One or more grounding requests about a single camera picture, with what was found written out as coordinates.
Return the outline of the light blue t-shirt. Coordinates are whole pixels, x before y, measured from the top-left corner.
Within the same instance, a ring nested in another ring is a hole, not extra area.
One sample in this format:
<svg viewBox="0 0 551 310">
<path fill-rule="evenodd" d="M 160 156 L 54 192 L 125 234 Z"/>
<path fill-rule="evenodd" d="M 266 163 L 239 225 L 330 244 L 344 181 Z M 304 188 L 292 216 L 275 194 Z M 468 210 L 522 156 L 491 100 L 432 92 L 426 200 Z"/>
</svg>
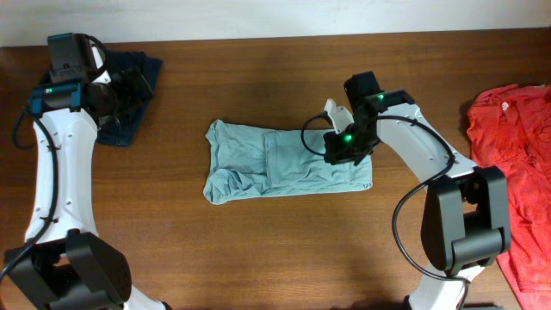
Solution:
<svg viewBox="0 0 551 310">
<path fill-rule="evenodd" d="M 371 158 L 327 164 L 324 130 L 275 130 L 214 121 L 206 133 L 211 164 L 203 195 L 213 205 L 260 197 L 333 194 L 371 189 Z"/>
</svg>

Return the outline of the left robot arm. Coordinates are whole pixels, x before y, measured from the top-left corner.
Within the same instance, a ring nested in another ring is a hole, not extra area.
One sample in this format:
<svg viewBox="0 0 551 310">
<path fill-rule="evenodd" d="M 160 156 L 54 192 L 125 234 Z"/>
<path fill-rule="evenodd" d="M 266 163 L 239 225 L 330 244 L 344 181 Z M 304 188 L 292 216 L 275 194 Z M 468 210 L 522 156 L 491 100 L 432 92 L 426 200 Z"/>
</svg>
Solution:
<svg viewBox="0 0 551 310">
<path fill-rule="evenodd" d="M 165 309 L 133 285 L 125 256 L 100 238 L 91 198 L 95 145 L 131 145 L 162 61 L 109 51 L 87 34 L 52 35 L 47 46 L 50 65 L 23 110 L 38 152 L 33 213 L 1 275 L 41 310 Z"/>
</svg>

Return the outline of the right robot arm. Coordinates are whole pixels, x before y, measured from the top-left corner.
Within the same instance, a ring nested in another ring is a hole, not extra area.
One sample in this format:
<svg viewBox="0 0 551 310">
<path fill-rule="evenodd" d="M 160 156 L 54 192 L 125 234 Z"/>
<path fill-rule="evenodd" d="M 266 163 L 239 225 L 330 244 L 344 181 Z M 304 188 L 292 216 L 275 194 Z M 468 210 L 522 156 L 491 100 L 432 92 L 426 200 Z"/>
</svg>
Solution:
<svg viewBox="0 0 551 310">
<path fill-rule="evenodd" d="M 419 183 L 397 203 L 391 219 L 396 245 L 422 275 L 404 309 L 463 309 L 474 278 L 511 248 L 507 181 L 496 166 L 482 168 L 461 155 L 425 119 L 405 90 L 384 91 L 373 72 L 344 83 L 349 107 L 328 100 L 321 118 L 328 164 L 359 165 L 379 144 L 400 156 Z M 426 266 L 416 263 L 398 232 L 399 212 L 425 191 L 420 230 Z"/>
</svg>

